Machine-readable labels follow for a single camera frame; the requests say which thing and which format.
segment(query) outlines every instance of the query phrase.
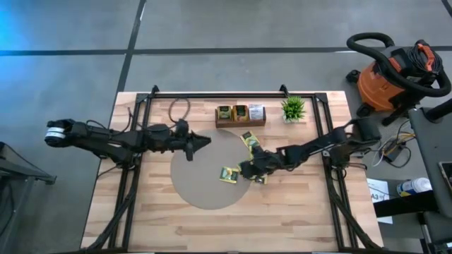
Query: concrete floor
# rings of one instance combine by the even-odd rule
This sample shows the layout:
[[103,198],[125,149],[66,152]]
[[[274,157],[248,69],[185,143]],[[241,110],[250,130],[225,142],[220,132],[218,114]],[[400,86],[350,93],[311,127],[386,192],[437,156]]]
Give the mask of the concrete floor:
[[[0,0],[0,49],[126,49],[138,3]],[[418,39],[450,46],[451,27],[440,0],[148,0],[136,48],[345,47],[350,35],[370,31],[384,32],[401,46]],[[452,75],[452,52],[439,54]],[[153,85],[164,91],[276,90],[286,84],[290,90],[344,90],[354,113],[359,98],[344,77],[370,61],[357,53],[134,56],[125,91],[149,91]],[[123,62],[123,55],[0,57],[0,140],[58,176],[53,186],[35,184],[16,253],[78,249],[99,160],[76,148],[47,147],[45,125],[62,118],[107,125]],[[381,132],[387,137],[397,127]],[[410,147],[413,156],[405,168],[382,163],[368,177],[425,176],[416,142]],[[364,161],[370,164],[371,157]],[[396,217],[381,230],[393,250],[407,250],[412,244],[401,239],[420,232],[410,217]]]

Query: black hose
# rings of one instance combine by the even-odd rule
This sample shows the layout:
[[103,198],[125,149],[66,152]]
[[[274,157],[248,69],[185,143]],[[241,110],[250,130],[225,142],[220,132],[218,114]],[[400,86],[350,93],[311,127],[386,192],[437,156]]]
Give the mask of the black hose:
[[401,74],[399,74],[397,70],[393,67],[389,59],[378,50],[356,43],[356,41],[366,39],[378,40],[380,42],[383,42],[386,47],[393,46],[394,41],[388,35],[382,34],[380,32],[363,32],[351,36],[347,40],[347,47],[349,47],[352,50],[355,50],[356,52],[370,56],[371,58],[375,59],[375,61],[379,65],[386,67],[385,75],[392,79],[397,85],[407,90],[411,90],[413,92],[419,92],[424,96],[428,97],[443,97],[451,92],[451,81],[448,79],[443,69],[441,69],[441,71],[438,73],[438,76],[436,77],[439,89],[424,87],[422,85],[409,81],[408,79],[404,78]]

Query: wooden table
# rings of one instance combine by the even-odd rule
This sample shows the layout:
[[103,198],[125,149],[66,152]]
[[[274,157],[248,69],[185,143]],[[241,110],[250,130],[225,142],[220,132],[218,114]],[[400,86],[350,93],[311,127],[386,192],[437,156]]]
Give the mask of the wooden table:
[[[345,93],[327,94],[333,125],[346,124],[350,120],[350,111]],[[127,107],[133,111],[135,97],[135,92],[118,94],[111,128],[121,130],[126,126]],[[149,124],[171,124],[167,112],[172,100],[152,101]],[[212,129],[215,128],[214,109],[219,105],[264,104],[266,126],[228,130],[240,135],[251,129],[264,149],[273,151],[280,146],[303,144],[317,138],[312,103],[306,102],[307,112],[300,123],[284,124],[281,101],[191,99],[191,111],[186,120],[195,132]],[[174,118],[185,110],[186,103],[177,102],[173,108]],[[324,115],[322,121],[323,132],[327,133]],[[276,171],[269,176],[267,185],[252,183],[241,200],[219,210],[202,210],[179,197],[171,182],[171,158],[170,152],[163,155],[147,152],[143,156],[129,251],[337,250],[320,155],[312,156],[293,172]],[[112,166],[111,161],[105,160],[101,163],[100,172]],[[120,170],[117,169],[97,181],[82,247],[89,246],[112,218],[119,178]],[[346,184],[353,215],[372,240],[382,246],[365,172],[348,168]],[[343,217],[341,224],[348,243]],[[118,239],[122,239],[122,226],[119,226]]]

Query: gray circle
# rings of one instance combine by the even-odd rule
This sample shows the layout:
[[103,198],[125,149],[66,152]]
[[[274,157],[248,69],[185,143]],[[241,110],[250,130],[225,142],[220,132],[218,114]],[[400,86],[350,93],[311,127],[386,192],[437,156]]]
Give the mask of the gray circle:
[[236,203],[248,190],[250,181],[239,176],[237,183],[220,181],[221,168],[237,167],[249,159],[249,150],[235,134],[224,130],[197,133],[212,138],[198,150],[192,162],[176,151],[171,161],[171,179],[182,199],[201,209],[220,209]]

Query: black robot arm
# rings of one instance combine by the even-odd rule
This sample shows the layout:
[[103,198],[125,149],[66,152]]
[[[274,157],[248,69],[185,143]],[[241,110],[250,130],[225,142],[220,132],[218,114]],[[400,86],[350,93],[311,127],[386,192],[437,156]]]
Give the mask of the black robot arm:
[[139,131],[116,131],[91,126],[72,119],[49,121],[45,142],[52,147],[75,146],[91,151],[100,158],[109,157],[121,167],[132,167],[136,155],[151,150],[165,152],[183,150],[187,160],[210,143],[210,138],[189,133],[188,123],[180,119],[175,130],[155,124]]
[[[348,126],[352,126],[350,133],[345,130]],[[292,171],[310,156],[323,152],[330,157],[331,166],[343,167],[350,161],[351,154],[367,153],[370,151],[369,146],[380,139],[380,132],[370,119],[353,119],[304,145],[278,147],[276,152],[263,150],[260,146],[253,147],[253,159],[242,162],[239,166],[242,176],[252,179],[255,176],[272,174],[277,169]]]

